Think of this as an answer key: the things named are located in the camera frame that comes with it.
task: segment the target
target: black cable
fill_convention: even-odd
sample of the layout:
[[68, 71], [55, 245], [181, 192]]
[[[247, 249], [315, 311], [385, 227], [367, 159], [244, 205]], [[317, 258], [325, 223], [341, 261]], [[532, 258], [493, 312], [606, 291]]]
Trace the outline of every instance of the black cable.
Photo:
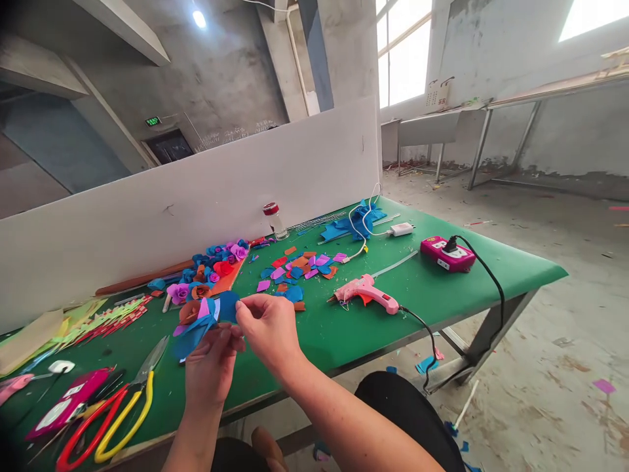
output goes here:
[[437, 349], [436, 349], [436, 346], [434, 344], [434, 334], [432, 333], [432, 330], [426, 324], [426, 322], [424, 320], [422, 320], [422, 318], [420, 318], [418, 315], [416, 315], [415, 313], [410, 311], [407, 307], [403, 307], [401, 305], [400, 305], [400, 309], [402, 311], [405, 311], [406, 313], [409, 313], [410, 315], [413, 315], [415, 318], [417, 318], [421, 322], [421, 324], [424, 325], [424, 327], [428, 330], [428, 334], [430, 334], [430, 340], [432, 341], [432, 362], [428, 365], [428, 367], [426, 367], [426, 380], [424, 381], [424, 385], [422, 387], [424, 389], [424, 392], [426, 393], [426, 395], [428, 395], [428, 391], [426, 390], [426, 386], [428, 386], [428, 382], [429, 382], [428, 371], [437, 362]]
[[[482, 260], [482, 258], [478, 255], [478, 253], [474, 250], [474, 248], [472, 247], [472, 245], [470, 244], [470, 242], [465, 239], [463, 236], [459, 236], [459, 235], [454, 235], [450, 238], [450, 241], [452, 241], [453, 239], [462, 239], [463, 242], [467, 245], [467, 247], [469, 247], [470, 251], [472, 251], [474, 253], [474, 255], [476, 256], [476, 259], [478, 259], [478, 261], [482, 264], [482, 266], [485, 268], [485, 270], [487, 271], [487, 273], [489, 274], [489, 276], [491, 277], [491, 280], [493, 280], [493, 282], [496, 284], [496, 287], [498, 288], [498, 293], [500, 294], [500, 327], [496, 330], [496, 332], [494, 334], [491, 335], [491, 337], [489, 338], [489, 348], [485, 349], [484, 351], [482, 351], [477, 359], [472, 359], [472, 361], [474, 363], [478, 362], [478, 360], [480, 360], [487, 352], [489, 352], [489, 350], [491, 349], [491, 345], [494, 341], [494, 339], [496, 338], [496, 336], [498, 336], [498, 333], [500, 333], [500, 331], [502, 331], [503, 327], [505, 326], [505, 293], [503, 292], [503, 288], [500, 285], [500, 282], [498, 281], [498, 279], [496, 279], [496, 277], [494, 276], [493, 272], [490, 270], [490, 268], [487, 266], [487, 264], [485, 264], [485, 261]], [[448, 377], [447, 379], [445, 379], [442, 383], [439, 384], [439, 386], [435, 389], [439, 389], [441, 387], [443, 387], [444, 385], [446, 385], [448, 382], [450, 382], [452, 379], [458, 377], [458, 375], [463, 372], [465, 369], [467, 369], [468, 366], [462, 367], [460, 368], [458, 371], [456, 371], [454, 374], [452, 374], [450, 377]]]

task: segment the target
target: black pants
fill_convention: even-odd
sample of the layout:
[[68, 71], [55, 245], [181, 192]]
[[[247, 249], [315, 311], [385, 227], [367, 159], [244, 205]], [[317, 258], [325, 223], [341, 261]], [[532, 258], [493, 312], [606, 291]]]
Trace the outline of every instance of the black pants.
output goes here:
[[[372, 372], [356, 389], [356, 396], [395, 423], [444, 468], [465, 472], [456, 442], [426, 398], [405, 378], [390, 372]], [[246, 442], [221, 438], [216, 443], [213, 472], [268, 471], [267, 462]]]

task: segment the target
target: ceiling light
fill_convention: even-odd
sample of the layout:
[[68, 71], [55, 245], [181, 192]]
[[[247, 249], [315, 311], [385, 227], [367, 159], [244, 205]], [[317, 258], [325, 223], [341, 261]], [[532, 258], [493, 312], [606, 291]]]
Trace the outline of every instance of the ceiling light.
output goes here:
[[207, 26], [207, 23], [205, 22], [205, 17], [203, 16], [203, 13], [201, 13], [199, 10], [196, 10], [192, 14], [192, 17], [195, 19], [195, 23], [199, 28], [205, 28]]

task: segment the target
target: yellow scissors handle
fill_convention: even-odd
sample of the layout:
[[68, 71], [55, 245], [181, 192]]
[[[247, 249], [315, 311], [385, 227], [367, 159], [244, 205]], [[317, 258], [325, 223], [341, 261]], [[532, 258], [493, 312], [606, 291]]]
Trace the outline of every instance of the yellow scissors handle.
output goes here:
[[142, 390], [139, 390], [133, 394], [133, 397], [131, 397], [131, 401], [129, 402], [129, 404], [124, 408], [123, 412], [120, 413], [118, 418], [116, 418], [116, 420], [113, 422], [113, 425], [111, 425], [111, 427], [109, 428], [109, 431], [107, 431], [107, 433], [103, 437], [103, 440], [100, 442], [100, 444], [96, 448], [96, 454], [94, 455], [94, 461], [96, 463], [103, 463], [105, 461], [108, 461], [113, 456], [118, 454], [127, 445], [127, 443], [131, 441], [131, 438], [137, 432], [137, 430], [139, 430], [140, 426], [142, 426], [142, 423], [144, 422], [144, 418], [146, 418], [146, 416], [149, 414], [149, 410], [151, 409], [151, 403], [153, 402], [153, 376], [154, 375], [155, 373], [153, 371], [149, 372], [149, 376], [146, 381], [146, 403], [144, 404], [144, 408], [142, 408], [142, 413], [140, 413], [140, 417], [138, 418], [138, 421], [136, 421], [136, 423], [131, 428], [131, 431], [129, 431], [127, 435], [123, 437], [123, 439], [118, 443], [118, 445], [115, 448], [111, 449], [109, 452], [105, 451], [105, 449], [109, 445], [109, 442], [111, 441], [111, 438], [115, 434], [116, 430], [118, 430], [118, 427], [120, 426], [120, 424], [124, 421], [128, 413], [131, 411], [134, 405], [138, 402], [138, 399], [140, 398], [140, 395], [142, 394]]

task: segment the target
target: red bottle cap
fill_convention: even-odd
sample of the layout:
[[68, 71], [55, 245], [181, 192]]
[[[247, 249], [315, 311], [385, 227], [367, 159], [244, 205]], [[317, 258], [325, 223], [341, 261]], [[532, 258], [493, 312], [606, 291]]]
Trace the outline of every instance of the red bottle cap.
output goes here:
[[277, 203], [275, 202], [267, 203], [265, 206], [262, 207], [262, 211], [264, 211], [264, 214], [267, 216], [276, 214], [279, 210], [280, 207], [277, 206]]

